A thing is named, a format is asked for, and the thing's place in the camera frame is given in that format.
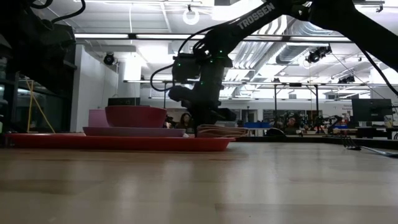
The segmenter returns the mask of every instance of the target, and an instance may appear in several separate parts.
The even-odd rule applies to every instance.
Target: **pink bowl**
[[[149,106],[107,106],[105,113],[110,127],[161,128],[167,110]]]
[[[88,111],[89,127],[109,127],[104,109]]]

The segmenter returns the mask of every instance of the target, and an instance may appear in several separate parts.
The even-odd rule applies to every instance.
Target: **spotlight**
[[[326,57],[327,54],[331,53],[331,47],[317,47],[316,50],[311,50],[308,57],[305,59],[309,63],[319,62],[322,58]]]
[[[106,53],[106,56],[104,58],[105,65],[114,65],[114,64],[116,64],[117,60],[115,59],[115,57],[113,55],[114,55],[113,52]]]
[[[347,84],[348,82],[347,82],[347,79],[346,78],[343,78],[343,79],[341,79],[341,80],[338,80],[338,84]]]
[[[347,84],[347,83],[354,83],[355,78],[353,75],[350,75],[347,78],[342,78],[341,80],[338,80],[338,84]]]
[[[355,82],[354,76],[350,75],[349,77],[347,77],[347,82],[348,83],[354,83]]]

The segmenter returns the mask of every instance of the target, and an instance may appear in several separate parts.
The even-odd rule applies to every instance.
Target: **black robotic arm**
[[[398,37],[370,18],[358,12],[352,0],[313,0],[310,7],[303,0],[263,0],[263,4],[245,15],[196,34],[208,31],[193,46],[192,54],[178,51],[172,65],[173,80],[184,82],[200,77],[193,89],[173,86],[169,97],[181,101],[195,120],[195,129],[201,124],[214,124],[217,120],[234,121],[236,116],[221,105],[218,98],[223,89],[225,67],[232,67],[228,54],[245,37],[281,15],[309,21],[321,28],[335,30],[357,43],[361,49],[373,54],[386,65],[397,70],[394,54],[398,52]]]

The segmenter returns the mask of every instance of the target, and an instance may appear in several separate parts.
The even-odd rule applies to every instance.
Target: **wooden tabletop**
[[[398,162],[329,144],[0,150],[2,224],[396,224]]]

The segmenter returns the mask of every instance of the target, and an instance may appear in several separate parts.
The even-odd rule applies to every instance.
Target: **red bowl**
[[[161,128],[167,110],[150,106],[107,106],[105,113],[110,127]]]

